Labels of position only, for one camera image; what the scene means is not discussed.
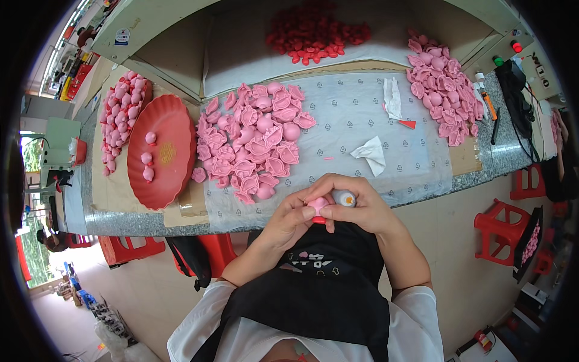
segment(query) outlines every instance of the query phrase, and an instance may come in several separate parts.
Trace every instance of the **fingernail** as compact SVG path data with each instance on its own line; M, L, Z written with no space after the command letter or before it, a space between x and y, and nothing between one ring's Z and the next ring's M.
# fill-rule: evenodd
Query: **fingernail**
M312 206L306 206L302 210L302 215L304 219L309 220L316 215L316 209L314 209Z
M328 207L322 207L320 209L320 216L331 219L332 218L332 210L330 210Z

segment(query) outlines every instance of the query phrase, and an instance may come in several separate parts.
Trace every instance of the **white bottle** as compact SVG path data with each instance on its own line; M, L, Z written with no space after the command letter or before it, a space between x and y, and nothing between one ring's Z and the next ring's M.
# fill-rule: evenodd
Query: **white bottle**
M332 197L338 205L346 207L356 206L356 197L348 190L332 190Z

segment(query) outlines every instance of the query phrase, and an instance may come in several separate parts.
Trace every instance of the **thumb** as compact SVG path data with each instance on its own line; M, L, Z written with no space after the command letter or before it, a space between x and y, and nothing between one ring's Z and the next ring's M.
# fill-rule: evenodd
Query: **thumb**
M315 214L316 209L314 209L312 206L304 206L293 209L286 216L284 216L282 221L283 229L293 229L299 224L303 224L304 222L313 218Z
M357 224L361 218L361 211L362 210L360 210L360 208L356 207L346 207L338 204L332 204L324 206L320 210L320 215L335 221L348 221Z

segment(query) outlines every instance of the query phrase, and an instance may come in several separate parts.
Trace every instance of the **crumpled tissue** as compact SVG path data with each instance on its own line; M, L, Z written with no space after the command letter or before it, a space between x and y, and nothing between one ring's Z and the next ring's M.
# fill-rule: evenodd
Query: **crumpled tissue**
M350 152L355 158L365 158L368 161L368 165L377 177L386 168L386 160L384 158L384 151L382 151L382 142L378 136L366 142L363 146L360 146Z
M388 112L388 118L403 119L400 91L395 77L384 79L384 109Z

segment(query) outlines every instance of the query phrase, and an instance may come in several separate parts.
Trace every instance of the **tile floor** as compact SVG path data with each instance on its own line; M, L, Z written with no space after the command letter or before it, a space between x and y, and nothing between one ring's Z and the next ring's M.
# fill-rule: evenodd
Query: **tile floor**
M474 217L485 212L493 198L509 202L512 182L512 175L499 177L475 188L395 209L430 264L445 355L470 340L478 329L500 320L521 288L511 277L511 268L474 258L481 245L480 234L472 225ZM543 204L545 223L550 219L547 198L511 203L527 211ZM244 238L243 234L234 237L236 251L243 250ZM90 268L75 262L83 288L116 307L135 337L169 361L167 339L202 296L193 289L194 279L177 271L169 248L115 270L109 270L98 245L71 251L93 258ZM385 271L379 290L390 298Z

